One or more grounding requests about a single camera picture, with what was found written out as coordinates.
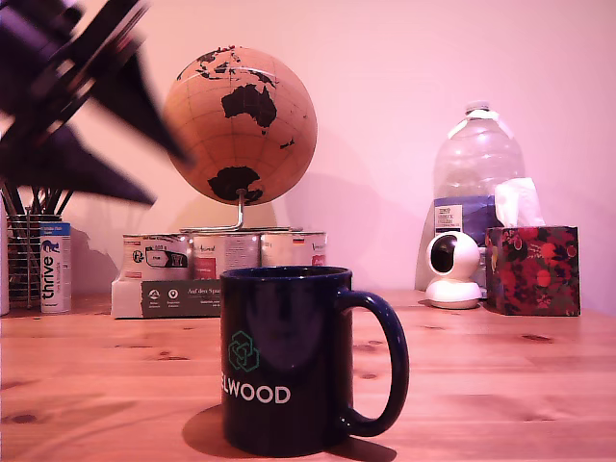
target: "bottle label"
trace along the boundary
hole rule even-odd
[[[460,231],[462,229],[462,205],[440,205],[434,207],[434,232],[435,234],[448,231]]]
[[[461,231],[477,245],[485,245],[485,230],[502,226],[497,220],[493,195],[440,197],[434,200],[435,234]]]

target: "metal globe stand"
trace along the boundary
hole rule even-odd
[[[291,226],[264,226],[259,228],[244,228],[244,207],[246,190],[237,190],[238,194],[238,222],[228,226],[205,226],[180,228],[181,233],[233,233],[235,231],[269,232],[269,231],[303,231],[303,228]]]

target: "white security camera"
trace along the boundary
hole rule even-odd
[[[457,231],[436,236],[425,254],[435,277],[425,290],[433,306],[450,309],[475,308],[481,298],[471,275],[479,266],[479,248],[469,235]]]

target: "plastic water jug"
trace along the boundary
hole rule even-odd
[[[435,234],[461,231],[485,252],[485,230],[501,226],[494,189],[525,176],[524,159],[513,133],[487,101],[473,101],[466,115],[448,133],[434,166]],[[485,296],[485,259],[475,274]]]

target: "wooden table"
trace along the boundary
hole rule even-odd
[[[616,318],[512,318],[383,295],[409,344],[405,408],[383,435],[306,459],[616,460]],[[1,321],[2,460],[252,458],[221,436],[219,319],[116,321],[105,296],[73,308]],[[371,416],[389,389],[384,340],[356,310],[355,401]]]

